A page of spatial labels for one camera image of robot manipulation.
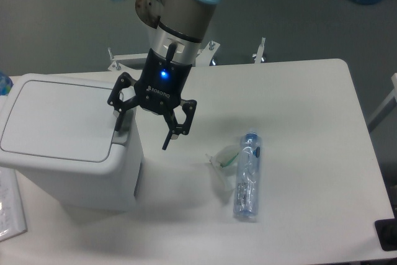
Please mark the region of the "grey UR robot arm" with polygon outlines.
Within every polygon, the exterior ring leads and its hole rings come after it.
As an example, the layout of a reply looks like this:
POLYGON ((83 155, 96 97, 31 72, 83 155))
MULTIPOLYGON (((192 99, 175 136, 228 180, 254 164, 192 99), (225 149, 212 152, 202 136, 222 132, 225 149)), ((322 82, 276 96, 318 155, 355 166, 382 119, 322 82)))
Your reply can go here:
POLYGON ((128 110, 140 106, 162 115, 169 132, 164 141, 188 135, 197 102, 181 98, 197 52, 221 0, 154 0, 162 6, 154 28, 156 34, 139 79, 122 73, 107 101, 122 127, 128 110))

